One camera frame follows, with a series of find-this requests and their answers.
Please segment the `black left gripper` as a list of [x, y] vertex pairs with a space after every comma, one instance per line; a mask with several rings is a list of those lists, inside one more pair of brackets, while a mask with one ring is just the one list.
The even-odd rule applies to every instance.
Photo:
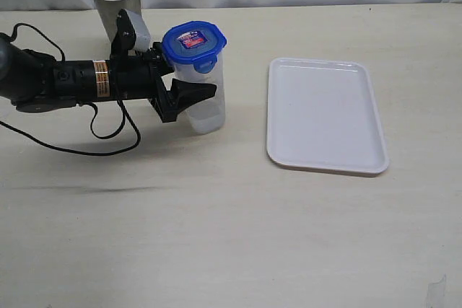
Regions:
[[146, 99], [163, 123], [172, 123], [184, 110], [215, 96], [216, 84], [185, 82], [179, 79], [172, 80], [168, 91], [162, 78], [173, 70], [162, 57], [162, 51], [156, 45], [149, 45], [148, 51], [143, 53], [124, 48], [120, 18], [118, 12], [117, 33], [111, 43], [108, 61], [112, 100]]

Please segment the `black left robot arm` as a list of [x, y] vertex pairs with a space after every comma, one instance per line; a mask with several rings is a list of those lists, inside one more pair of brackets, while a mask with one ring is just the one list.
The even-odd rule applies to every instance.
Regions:
[[1, 34], [1, 96], [24, 113], [146, 99], [161, 121], [169, 123], [185, 109], [215, 95], [215, 84], [174, 79], [171, 88], [166, 88], [162, 78], [174, 71], [160, 43], [150, 41], [140, 14], [121, 9], [116, 27], [108, 60], [56, 60], [16, 47], [16, 32]]

